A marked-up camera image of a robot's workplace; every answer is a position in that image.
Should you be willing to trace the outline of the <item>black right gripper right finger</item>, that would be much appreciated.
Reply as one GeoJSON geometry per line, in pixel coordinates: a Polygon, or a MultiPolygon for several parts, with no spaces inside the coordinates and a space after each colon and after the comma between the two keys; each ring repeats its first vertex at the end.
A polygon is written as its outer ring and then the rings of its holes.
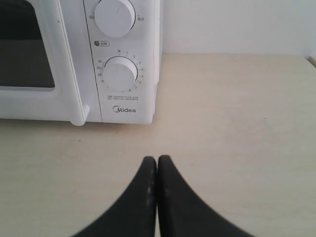
{"type": "Polygon", "coordinates": [[[162,237],[248,236],[194,192],[170,156],[159,157],[157,175],[158,221],[162,237]]]}

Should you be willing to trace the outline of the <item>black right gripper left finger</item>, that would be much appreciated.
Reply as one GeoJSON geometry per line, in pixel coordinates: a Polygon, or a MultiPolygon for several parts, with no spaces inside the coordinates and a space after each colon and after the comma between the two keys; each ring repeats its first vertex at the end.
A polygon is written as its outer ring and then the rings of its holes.
{"type": "Polygon", "coordinates": [[[153,237],[156,227],[157,163],[144,157],[121,196],[76,237],[153,237]]]}

